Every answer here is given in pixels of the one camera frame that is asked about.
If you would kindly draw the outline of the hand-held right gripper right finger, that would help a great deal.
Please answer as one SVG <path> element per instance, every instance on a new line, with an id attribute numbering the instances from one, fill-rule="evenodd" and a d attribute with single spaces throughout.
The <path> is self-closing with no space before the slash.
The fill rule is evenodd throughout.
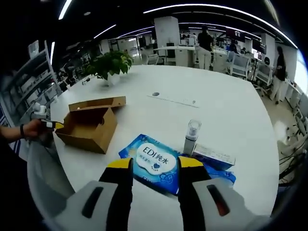
<path id="1" fill-rule="evenodd" d="M 202 162 L 179 156 L 178 201 L 185 231 L 263 231 L 268 216 L 251 212 L 224 180 L 210 178 Z"/>

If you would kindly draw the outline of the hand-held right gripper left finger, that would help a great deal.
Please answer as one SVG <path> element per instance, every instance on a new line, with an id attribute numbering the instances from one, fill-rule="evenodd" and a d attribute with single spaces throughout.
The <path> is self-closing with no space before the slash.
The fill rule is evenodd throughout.
<path id="1" fill-rule="evenodd" d="M 70 196 L 54 218 L 60 231 L 126 231 L 132 203 L 133 159 L 111 162 L 98 181 Z"/>

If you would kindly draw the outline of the person's left hand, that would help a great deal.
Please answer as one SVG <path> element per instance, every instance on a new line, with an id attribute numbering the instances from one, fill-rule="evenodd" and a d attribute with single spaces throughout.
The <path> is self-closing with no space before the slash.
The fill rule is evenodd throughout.
<path id="1" fill-rule="evenodd" d="M 27 124 L 23 125 L 22 131 L 24 137 L 35 138 L 46 132 L 47 129 L 42 129 L 39 119 L 33 119 Z"/>

